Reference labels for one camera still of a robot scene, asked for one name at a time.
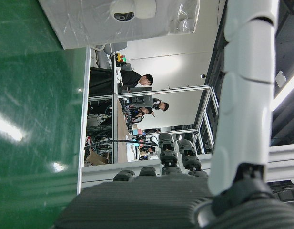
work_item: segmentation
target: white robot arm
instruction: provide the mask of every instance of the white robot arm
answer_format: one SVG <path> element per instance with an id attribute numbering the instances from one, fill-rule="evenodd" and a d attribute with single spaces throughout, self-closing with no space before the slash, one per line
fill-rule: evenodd
<path id="1" fill-rule="evenodd" d="M 263 175 L 268 159 L 275 70 L 278 0 L 230 0 L 224 34 L 226 73 L 212 157 L 209 188 L 214 195 L 231 187 L 255 165 Z"/>

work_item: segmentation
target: green surface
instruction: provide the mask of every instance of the green surface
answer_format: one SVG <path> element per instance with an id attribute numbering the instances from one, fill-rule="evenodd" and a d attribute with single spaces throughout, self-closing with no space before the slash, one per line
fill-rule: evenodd
<path id="1" fill-rule="evenodd" d="M 49 228 L 76 196 L 85 52 L 36 0 L 0 1 L 0 229 Z"/>

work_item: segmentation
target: wall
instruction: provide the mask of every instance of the wall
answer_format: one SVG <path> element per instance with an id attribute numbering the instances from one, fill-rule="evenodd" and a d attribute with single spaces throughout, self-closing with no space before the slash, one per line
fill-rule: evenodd
<path id="1" fill-rule="evenodd" d="M 154 90 L 204 85 L 200 74 L 207 73 L 224 2 L 201 0 L 194 34 L 130 41 L 121 53 L 129 58 L 134 71 L 154 77 Z M 156 118 L 146 117 L 138 124 L 141 129 L 194 123 L 201 92 L 155 98 L 168 102 L 169 110 L 155 111 Z"/>

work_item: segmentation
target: electronic equipment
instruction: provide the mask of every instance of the electronic equipment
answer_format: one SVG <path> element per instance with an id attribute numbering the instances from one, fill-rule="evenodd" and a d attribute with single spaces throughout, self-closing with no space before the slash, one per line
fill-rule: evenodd
<path id="1" fill-rule="evenodd" d="M 152 91 L 151 87 L 134 87 L 130 88 L 131 92 L 144 92 Z M 143 96 L 134 96 L 127 99 L 127 105 L 133 105 L 134 107 L 152 107 L 153 106 L 153 96 L 152 95 L 143 95 Z"/>
<path id="2" fill-rule="evenodd" d="M 117 92 L 118 94 L 122 93 L 128 93 L 128 86 L 127 85 L 122 85 L 121 83 L 117 84 Z"/>

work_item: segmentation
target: cable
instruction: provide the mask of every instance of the cable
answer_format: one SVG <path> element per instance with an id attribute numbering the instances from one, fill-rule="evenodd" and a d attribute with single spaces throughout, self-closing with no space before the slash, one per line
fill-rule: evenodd
<path id="1" fill-rule="evenodd" d="M 149 143 L 149 142 L 138 142 L 138 141 L 132 141 L 132 140 L 120 140 L 120 139 L 111 139 L 111 140 L 107 140 L 107 141 L 103 141 L 103 142 L 97 142 L 97 143 L 94 143 L 90 146 L 86 146 L 84 149 L 89 149 L 89 148 L 92 148 L 94 146 L 99 146 L 99 145 L 103 145 L 103 144 L 106 144 L 106 143 L 113 143 L 113 142 L 128 142 L 128 143 L 139 143 L 139 144 L 144 144 L 144 145 L 149 145 L 149 146 L 158 146 L 156 143 Z"/>

